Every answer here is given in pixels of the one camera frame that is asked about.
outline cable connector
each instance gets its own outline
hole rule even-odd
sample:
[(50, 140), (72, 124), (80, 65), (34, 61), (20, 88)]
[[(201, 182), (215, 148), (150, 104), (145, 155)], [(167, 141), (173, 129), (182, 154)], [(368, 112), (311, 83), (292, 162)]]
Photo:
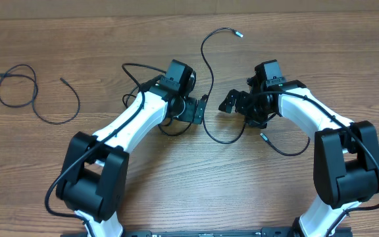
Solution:
[(235, 33), (235, 35), (237, 35), (237, 36), (239, 36), (241, 38), (243, 37), (243, 34), (241, 32), (239, 32), (239, 31), (235, 31), (234, 33)]
[(263, 138), (263, 140), (264, 140), (265, 142), (269, 142), (267, 136), (266, 136), (265, 134), (263, 134), (262, 132), (260, 133), (260, 136)]
[(64, 80), (64, 78), (59, 78), (59, 80), (61, 80), (61, 82), (63, 82), (63, 83), (66, 84), (67, 86), (70, 85), (68, 82), (66, 82), (66, 80)]

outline robotic arm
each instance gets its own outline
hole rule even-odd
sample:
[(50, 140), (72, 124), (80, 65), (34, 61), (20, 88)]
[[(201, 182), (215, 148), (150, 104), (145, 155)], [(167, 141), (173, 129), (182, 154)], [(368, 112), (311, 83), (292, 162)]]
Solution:
[[(268, 233), (269, 236), (276, 237), (324, 236), (343, 210), (357, 207), (379, 192), (379, 176), (376, 167), (370, 162), (370, 157), (355, 145), (352, 137), (303, 98), (315, 101), (334, 118), (348, 126), (371, 151), (379, 166), (375, 128), (367, 121), (354, 123), (331, 111), (314, 98), (301, 82), (287, 82), (277, 61), (256, 66), (255, 76), (248, 79), (248, 84), (251, 86), (249, 93), (231, 90), (219, 110), (230, 113), (235, 107), (237, 113), (245, 115), (248, 125), (258, 128), (266, 128), (267, 118), (271, 113), (277, 113), (298, 125), (315, 141), (314, 183), (318, 194), (308, 211), (296, 218), (292, 227), (264, 227), (253, 232), (253, 235), (266, 236)], [(79, 132), (72, 138), (63, 171), (83, 152), (106, 138), (130, 118), (141, 103), (141, 93), (145, 93), (144, 109), (86, 161), (104, 167), (101, 175), (85, 169), (84, 164), (81, 164), (66, 176), (62, 185), (57, 186), (57, 197), (64, 200), (66, 206), (77, 215), (89, 220), (95, 237), (125, 235), (118, 222), (116, 210), (124, 195), (129, 153), (146, 133), (166, 117), (201, 124), (206, 98), (198, 101), (188, 97), (194, 85), (195, 72), (183, 63), (172, 61), (166, 76), (154, 78), (151, 83), (144, 85), (133, 104), (110, 125), (95, 132), (93, 136)], [(357, 159), (345, 162), (343, 153), (346, 152), (357, 153)], [(333, 229), (331, 233), (340, 237), (352, 236), (350, 230), (346, 232)], [(188, 233), (162, 235), (168, 237), (168, 234), (192, 236)], [(227, 233), (221, 232), (217, 235), (226, 236)]]
[[(235, 106), (235, 111), (245, 115), (249, 125), (259, 128), (266, 128), (268, 115), (277, 113), (294, 122), (315, 141), (314, 184), (318, 195), (308, 211), (295, 220), (292, 233), (325, 236), (343, 210), (358, 207), (379, 193), (379, 175), (370, 157), (340, 125), (306, 99), (316, 102), (349, 127), (379, 166), (378, 138), (371, 123), (342, 117), (318, 101), (300, 81), (287, 82), (276, 60), (256, 66), (255, 76), (247, 83), (251, 86), (250, 93), (231, 90), (219, 110), (230, 113)], [(347, 152), (357, 153), (357, 159), (345, 162), (343, 154)]]

